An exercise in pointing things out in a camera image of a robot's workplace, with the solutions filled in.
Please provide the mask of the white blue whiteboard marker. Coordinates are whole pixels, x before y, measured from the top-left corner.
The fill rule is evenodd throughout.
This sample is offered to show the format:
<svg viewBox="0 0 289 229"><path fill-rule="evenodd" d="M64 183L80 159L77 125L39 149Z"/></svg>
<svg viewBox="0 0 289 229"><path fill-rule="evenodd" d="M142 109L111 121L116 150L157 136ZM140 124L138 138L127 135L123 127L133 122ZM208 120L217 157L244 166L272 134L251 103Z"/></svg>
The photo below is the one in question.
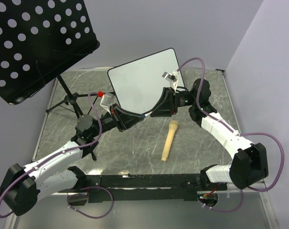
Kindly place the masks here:
<svg viewBox="0 0 289 229"><path fill-rule="evenodd" d="M146 117L148 117L150 115L151 115L151 112L148 112L148 113L145 113L145 114L141 114L140 117L141 118L146 118Z"/></svg>

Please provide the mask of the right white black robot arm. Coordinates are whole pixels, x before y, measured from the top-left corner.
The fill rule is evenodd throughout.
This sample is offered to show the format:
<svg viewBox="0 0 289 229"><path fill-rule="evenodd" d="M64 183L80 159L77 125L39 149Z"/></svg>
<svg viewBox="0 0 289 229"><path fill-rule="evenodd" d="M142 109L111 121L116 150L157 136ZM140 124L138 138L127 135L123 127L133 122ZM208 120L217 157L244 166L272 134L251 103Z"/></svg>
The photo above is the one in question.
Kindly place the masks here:
<svg viewBox="0 0 289 229"><path fill-rule="evenodd" d="M151 117L170 117L177 114L179 107L187 106L191 119L210 133L229 153L232 162L227 166L211 165L201 170L200 185L205 190L216 183L232 183L244 189L268 176L267 151L263 144L254 144L239 135L222 119L211 105L210 84L195 80L190 91L175 92L164 87L161 97L152 109Z"/></svg>

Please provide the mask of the white whiteboard black frame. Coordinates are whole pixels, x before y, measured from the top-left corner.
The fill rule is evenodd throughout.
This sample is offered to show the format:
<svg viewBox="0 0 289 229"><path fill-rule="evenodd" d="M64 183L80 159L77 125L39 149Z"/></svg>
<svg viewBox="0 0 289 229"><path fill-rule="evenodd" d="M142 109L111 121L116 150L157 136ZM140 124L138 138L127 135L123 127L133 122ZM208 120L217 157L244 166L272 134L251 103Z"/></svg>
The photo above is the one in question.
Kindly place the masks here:
<svg viewBox="0 0 289 229"><path fill-rule="evenodd" d="M163 88L170 86L162 75L178 68L175 50L168 48L116 66L108 70L107 75L120 107L143 114L155 106Z"/></svg>

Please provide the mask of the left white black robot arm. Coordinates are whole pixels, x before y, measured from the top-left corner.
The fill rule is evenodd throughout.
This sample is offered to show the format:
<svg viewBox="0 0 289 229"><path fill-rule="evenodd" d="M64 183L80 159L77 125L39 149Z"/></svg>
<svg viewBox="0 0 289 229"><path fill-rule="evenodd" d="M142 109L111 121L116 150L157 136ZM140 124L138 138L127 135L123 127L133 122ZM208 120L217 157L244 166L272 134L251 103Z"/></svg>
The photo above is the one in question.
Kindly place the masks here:
<svg viewBox="0 0 289 229"><path fill-rule="evenodd" d="M66 189L82 191L86 175L76 166L62 173L58 171L87 155L96 160L94 149L104 132L117 128L123 132L143 121L145 114L132 113L113 104L110 110L97 118L89 114L79 117L76 134L65 145L51 154L25 166L12 165L0 186L0 206L5 202L12 213L21 216L41 199Z"/></svg>

